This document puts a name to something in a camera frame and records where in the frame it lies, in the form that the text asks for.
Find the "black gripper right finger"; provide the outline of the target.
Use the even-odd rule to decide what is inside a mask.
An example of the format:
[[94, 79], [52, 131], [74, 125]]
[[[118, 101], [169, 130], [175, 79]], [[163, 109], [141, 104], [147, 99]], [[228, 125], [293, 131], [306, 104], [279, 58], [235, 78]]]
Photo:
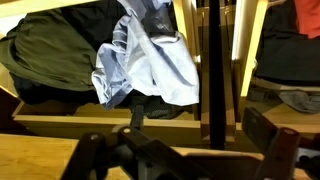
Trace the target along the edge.
[[318, 136], [310, 139], [294, 129], [277, 127], [252, 107], [244, 110], [241, 127], [264, 156], [255, 180], [293, 180], [296, 168], [312, 180], [320, 180]]

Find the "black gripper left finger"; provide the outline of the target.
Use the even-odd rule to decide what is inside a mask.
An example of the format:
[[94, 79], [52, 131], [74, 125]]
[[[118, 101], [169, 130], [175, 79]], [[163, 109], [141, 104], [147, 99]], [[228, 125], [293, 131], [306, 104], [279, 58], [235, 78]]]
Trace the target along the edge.
[[142, 131], [144, 106], [137, 105], [129, 125], [109, 135], [84, 134], [60, 180], [105, 180], [108, 170], [121, 167], [132, 180], [211, 180], [199, 159], [182, 156]]

